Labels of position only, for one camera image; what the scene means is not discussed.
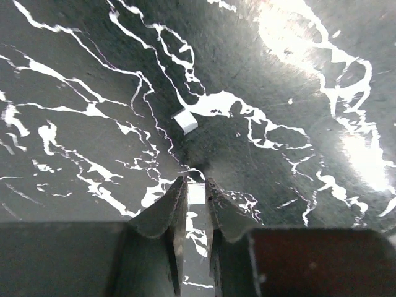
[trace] dark gray surface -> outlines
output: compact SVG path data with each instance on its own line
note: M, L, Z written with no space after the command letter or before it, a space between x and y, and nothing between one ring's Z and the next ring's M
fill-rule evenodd
M0 3L0 220L130 219L190 166L268 226L394 233L393 1L19 3Z

